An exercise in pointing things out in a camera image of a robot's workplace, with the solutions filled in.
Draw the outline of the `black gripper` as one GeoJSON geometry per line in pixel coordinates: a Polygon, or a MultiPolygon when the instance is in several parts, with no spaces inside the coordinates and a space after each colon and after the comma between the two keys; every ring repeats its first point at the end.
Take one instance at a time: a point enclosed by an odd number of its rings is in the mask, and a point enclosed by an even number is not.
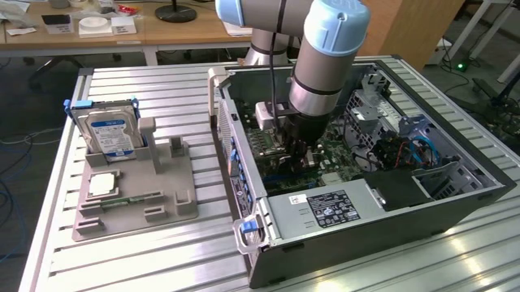
{"type": "Polygon", "coordinates": [[[283,144],[287,150],[314,148],[318,139],[324,133],[328,124],[328,115],[307,116],[291,114],[283,125],[283,144]]]}

